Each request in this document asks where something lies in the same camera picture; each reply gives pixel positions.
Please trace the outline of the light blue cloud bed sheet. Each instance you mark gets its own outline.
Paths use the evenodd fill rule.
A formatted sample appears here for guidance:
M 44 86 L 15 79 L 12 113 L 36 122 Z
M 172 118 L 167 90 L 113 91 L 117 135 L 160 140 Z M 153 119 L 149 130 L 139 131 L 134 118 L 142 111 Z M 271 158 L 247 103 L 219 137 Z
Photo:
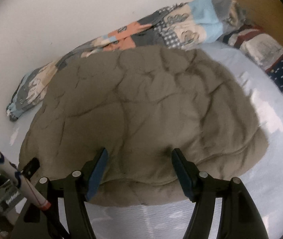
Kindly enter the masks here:
M 283 96 L 237 49 L 153 45 L 75 59 L 23 125 L 18 165 L 66 177 L 105 147 L 86 209 L 97 238 L 182 238 L 193 205 L 170 159 L 179 148 L 211 176 L 239 176 L 271 237 L 283 233 Z

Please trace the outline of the wooden headboard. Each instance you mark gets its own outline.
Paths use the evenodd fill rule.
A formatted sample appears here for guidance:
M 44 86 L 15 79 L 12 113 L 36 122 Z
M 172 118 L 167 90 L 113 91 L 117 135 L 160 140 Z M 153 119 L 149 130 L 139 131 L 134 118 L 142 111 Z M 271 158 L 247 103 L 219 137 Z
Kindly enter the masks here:
M 283 46 L 283 3 L 280 0 L 236 0 L 247 18 L 261 26 Z

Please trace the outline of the olive green quilted hooded jacket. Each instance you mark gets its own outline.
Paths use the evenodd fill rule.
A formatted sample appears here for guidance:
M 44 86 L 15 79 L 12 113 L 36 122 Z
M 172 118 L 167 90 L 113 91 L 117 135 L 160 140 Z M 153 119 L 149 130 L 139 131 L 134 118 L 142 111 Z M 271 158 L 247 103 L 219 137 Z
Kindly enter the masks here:
M 106 148 L 92 203 L 127 207 L 185 199 L 171 162 L 181 149 L 228 180 L 265 155 L 268 140 L 234 76 L 200 49 L 145 46 L 75 59 L 53 77 L 21 145 L 19 167 L 62 179 Z

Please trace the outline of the white rod with red tip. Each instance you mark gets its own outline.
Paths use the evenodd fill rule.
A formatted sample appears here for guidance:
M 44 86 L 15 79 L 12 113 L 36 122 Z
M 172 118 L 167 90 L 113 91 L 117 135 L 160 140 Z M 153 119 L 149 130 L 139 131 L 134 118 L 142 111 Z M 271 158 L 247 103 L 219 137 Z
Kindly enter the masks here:
M 31 182 L 15 168 L 0 152 L 0 174 L 5 176 L 21 192 L 21 194 L 40 210 L 48 210 L 51 203 L 31 184 Z

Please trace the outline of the navy starred striped pillow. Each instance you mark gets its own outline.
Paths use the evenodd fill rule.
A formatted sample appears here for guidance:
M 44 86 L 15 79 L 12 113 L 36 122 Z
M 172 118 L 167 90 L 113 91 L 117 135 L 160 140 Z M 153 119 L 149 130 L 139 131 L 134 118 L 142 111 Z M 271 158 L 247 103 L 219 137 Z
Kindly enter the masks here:
M 283 94 L 283 46 L 258 25 L 243 25 L 219 41 L 240 50 L 258 65 Z

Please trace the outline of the colourful patchwork rolled quilt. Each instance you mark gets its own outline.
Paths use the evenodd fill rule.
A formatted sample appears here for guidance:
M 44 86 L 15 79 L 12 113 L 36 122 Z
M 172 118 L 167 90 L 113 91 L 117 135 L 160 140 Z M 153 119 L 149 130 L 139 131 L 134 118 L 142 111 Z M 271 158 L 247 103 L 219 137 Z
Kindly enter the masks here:
M 245 10 L 236 0 L 193 0 L 163 7 L 26 74 L 12 96 L 6 114 L 10 121 L 16 121 L 36 106 L 44 99 L 53 76 L 77 58 L 147 45 L 185 49 L 194 44 L 215 42 L 239 29 L 245 21 Z

